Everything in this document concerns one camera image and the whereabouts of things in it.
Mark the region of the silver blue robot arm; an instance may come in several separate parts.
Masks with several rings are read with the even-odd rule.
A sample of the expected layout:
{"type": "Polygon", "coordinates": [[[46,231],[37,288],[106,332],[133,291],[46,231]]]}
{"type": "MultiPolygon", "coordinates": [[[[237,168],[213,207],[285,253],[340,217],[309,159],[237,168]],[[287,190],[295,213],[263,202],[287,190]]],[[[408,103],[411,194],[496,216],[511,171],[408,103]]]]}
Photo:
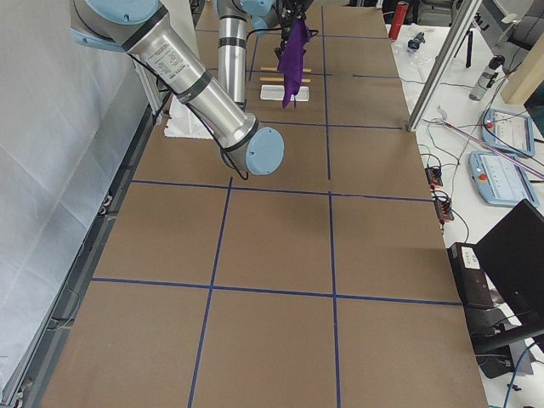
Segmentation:
{"type": "Polygon", "coordinates": [[[159,1],[71,1],[80,44],[110,46],[141,58],[176,99],[207,127],[224,162],[238,173],[268,175],[282,163],[284,140],[246,113],[171,27],[159,1]]]}

